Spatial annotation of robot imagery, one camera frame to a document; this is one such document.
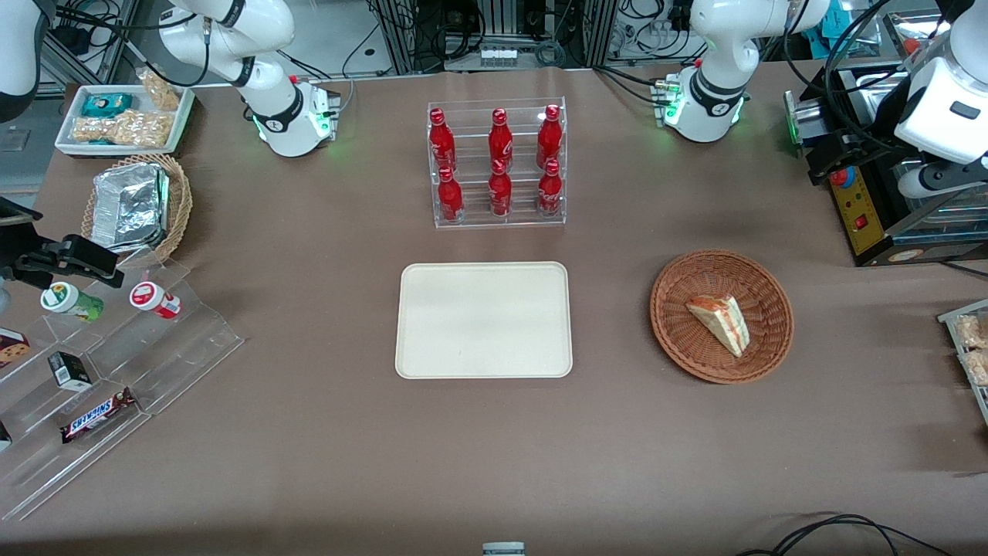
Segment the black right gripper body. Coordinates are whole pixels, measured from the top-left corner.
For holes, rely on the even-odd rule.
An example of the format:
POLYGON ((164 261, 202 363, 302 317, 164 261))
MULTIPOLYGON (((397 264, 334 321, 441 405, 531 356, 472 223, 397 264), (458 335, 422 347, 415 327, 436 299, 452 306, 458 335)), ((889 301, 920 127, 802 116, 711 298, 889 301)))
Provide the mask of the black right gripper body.
POLYGON ((71 272, 63 260, 63 251, 71 240, 71 235, 56 242, 33 231, 2 231, 2 280, 46 289, 52 284, 53 276, 69 276, 71 272))

